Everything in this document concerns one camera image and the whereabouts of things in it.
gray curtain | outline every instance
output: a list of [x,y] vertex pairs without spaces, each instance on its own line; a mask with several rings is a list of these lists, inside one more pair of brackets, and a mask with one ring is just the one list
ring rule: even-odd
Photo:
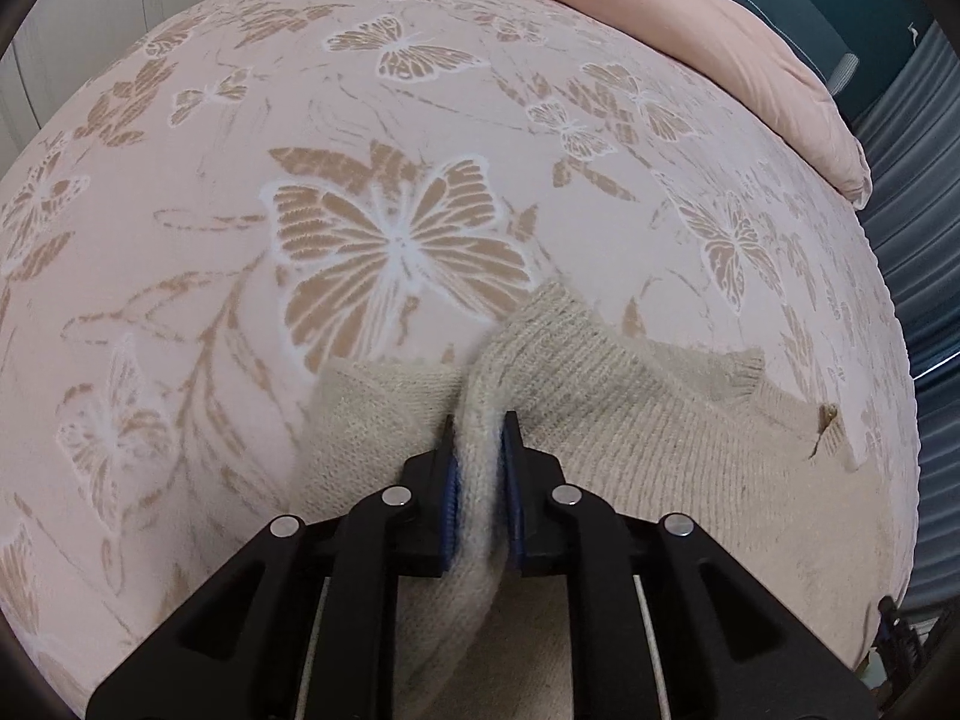
[[874,174],[860,221],[917,389],[920,533],[904,606],[918,610],[960,594],[960,60],[936,23],[854,131]]

mattress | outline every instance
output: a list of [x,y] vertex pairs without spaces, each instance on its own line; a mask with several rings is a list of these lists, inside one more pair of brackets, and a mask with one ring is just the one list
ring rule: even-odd
[[77,712],[287,506],[331,356],[465,362],[560,274],[759,347],[916,533],[904,339],[851,204],[741,101],[554,0],[209,0],[0,182],[0,608]]

teal wall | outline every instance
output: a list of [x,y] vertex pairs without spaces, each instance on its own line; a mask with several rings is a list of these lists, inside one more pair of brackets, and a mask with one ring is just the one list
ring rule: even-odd
[[907,25],[913,22],[923,36],[932,15],[923,0],[810,1],[860,57],[853,83],[837,97],[840,110],[853,119],[883,93],[913,53]]

silver screw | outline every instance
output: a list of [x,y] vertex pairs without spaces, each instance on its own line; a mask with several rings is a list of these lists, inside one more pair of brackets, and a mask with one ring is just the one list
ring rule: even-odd
[[564,506],[573,506],[580,502],[584,493],[581,493],[580,489],[573,487],[573,485],[558,485],[558,487],[553,488],[550,497]]
[[270,532],[277,538],[288,538],[299,531],[299,520],[296,517],[290,517],[285,514],[283,517],[277,517],[270,523]]
[[667,514],[664,519],[664,528],[673,536],[689,536],[693,533],[693,520],[686,514]]
[[396,487],[383,490],[381,499],[387,506],[406,506],[413,499],[414,493],[405,487],[397,485]]

ribbed knit fabric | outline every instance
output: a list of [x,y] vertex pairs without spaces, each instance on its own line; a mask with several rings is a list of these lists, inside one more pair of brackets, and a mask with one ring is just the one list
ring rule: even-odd
[[333,361],[302,441],[294,511],[336,517],[434,445],[456,408],[460,547],[443,581],[402,581],[400,717],[570,716],[565,594],[504,579],[498,449],[506,410],[568,482],[623,514],[694,517],[849,665],[891,586],[887,496],[843,421],[766,379],[758,352],[627,340],[551,282],[466,372]]

